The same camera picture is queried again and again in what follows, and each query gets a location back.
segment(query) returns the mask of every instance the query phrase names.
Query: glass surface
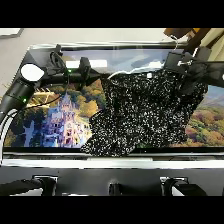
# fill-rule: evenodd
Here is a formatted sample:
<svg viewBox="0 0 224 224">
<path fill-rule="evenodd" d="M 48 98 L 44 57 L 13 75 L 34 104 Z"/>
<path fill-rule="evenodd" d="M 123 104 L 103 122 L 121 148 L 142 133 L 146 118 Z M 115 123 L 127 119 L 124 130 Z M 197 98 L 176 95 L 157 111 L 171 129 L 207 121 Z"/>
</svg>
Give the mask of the glass surface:
<svg viewBox="0 0 224 224">
<path fill-rule="evenodd" d="M 93 69 L 107 73 L 130 71 L 150 64 L 152 68 L 159 69 L 171 50 L 172 48 L 75 49 L 63 51 L 63 60 L 67 65 L 77 67 L 81 57 L 88 57 L 92 61 L 91 65 L 99 63 L 96 67 L 92 66 Z M 30 50 L 28 53 L 39 65 L 46 66 L 49 51 L 50 49 Z M 79 151 L 91 137 L 89 118 L 106 105 L 100 80 L 84 87 L 81 92 L 76 91 L 73 85 L 68 87 L 66 93 L 62 86 L 50 87 L 45 92 L 36 93 L 28 106 L 50 101 L 58 94 L 63 94 L 63 97 L 50 105 L 26 110 L 14 119 L 5 139 L 5 151 L 12 151 L 11 147 L 22 147 L 24 152 L 35 147 L 42 147 L 43 152 L 44 148 L 49 147 L 52 148 L 51 152 L 54 152 L 54 148 L 63 148 L 63 152 L 67 148 Z M 209 86 L 205 99 L 195 110 L 186 128 L 187 142 L 170 147 L 223 146 L 223 114 L 223 89 Z"/>
</svg>

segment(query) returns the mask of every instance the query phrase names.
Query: castle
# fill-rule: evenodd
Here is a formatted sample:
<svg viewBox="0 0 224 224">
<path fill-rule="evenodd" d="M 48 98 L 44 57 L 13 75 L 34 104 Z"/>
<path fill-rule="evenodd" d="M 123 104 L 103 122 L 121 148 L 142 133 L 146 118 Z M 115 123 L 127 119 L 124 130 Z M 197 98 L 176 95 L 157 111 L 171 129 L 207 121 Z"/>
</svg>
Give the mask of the castle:
<svg viewBox="0 0 224 224">
<path fill-rule="evenodd" d="M 44 147 L 80 148 L 91 137 L 88 122 L 78 116 L 75 103 L 66 93 L 43 122 Z"/>
</svg>

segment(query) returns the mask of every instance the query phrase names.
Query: black and white cloth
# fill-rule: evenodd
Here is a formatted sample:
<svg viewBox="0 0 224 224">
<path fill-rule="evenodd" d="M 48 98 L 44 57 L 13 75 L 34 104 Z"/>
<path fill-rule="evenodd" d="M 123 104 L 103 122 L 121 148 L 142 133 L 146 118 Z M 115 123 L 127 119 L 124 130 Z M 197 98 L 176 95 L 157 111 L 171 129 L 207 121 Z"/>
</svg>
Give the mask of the black and white cloth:
<svg viewBox="0 0 224 224">
<path fill-rule="evenodd" d="M 152 78 L 119 74 L 101 78 L 107 106 L 90 118 L 92 137 L 81 151 L 94 156 L 125 156 L 139 143 L 166 147 L 187 140 L 186 125 L 208 91 L 197 84 L 180 95 L 180 76 L 159 70 Z"/>
</svg>

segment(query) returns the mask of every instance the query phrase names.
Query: patterned fabric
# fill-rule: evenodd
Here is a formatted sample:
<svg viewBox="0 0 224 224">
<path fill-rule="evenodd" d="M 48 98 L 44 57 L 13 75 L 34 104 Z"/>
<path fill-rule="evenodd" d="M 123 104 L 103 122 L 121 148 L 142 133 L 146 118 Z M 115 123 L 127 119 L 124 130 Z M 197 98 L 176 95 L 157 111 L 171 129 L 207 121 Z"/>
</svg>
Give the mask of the patterned fabric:
<svg viewBox="0 0 224 224">
<path fill-rule="evenodd" d="M 125 156 L 139 143 L 165 147 L 187 140 L 186 125 L 208 91 L 197 84 L 179 95 L 180 76 L 157 71 L 152 78 L 119 74 L 101 78 L 106 109 L 90 118 L 92 137 L 81 148 L 94 156 Z"/>
</svg>

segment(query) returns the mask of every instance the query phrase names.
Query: white wall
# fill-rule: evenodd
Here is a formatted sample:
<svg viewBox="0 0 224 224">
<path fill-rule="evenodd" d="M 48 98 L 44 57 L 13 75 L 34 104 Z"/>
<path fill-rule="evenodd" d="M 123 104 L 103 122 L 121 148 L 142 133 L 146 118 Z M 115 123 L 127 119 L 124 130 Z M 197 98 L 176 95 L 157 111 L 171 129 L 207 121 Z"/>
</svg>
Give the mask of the white wall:
<svg viewBox="0 0 224 224">
<path fill-rule="evenodd" d="M 7 84 L 12 80 L 27 48 L 32 44 L 161 41 L 166 37 L 164 30 L 165 28 L 25 28 L 20 37 L 0 39 L 0 96 L 6 91 L 2 83 Z"/>
<path fill-rule="evenodd" d="M 17 34 L 21 28 L 0 28 L 1 35 Z"/>
</svg>

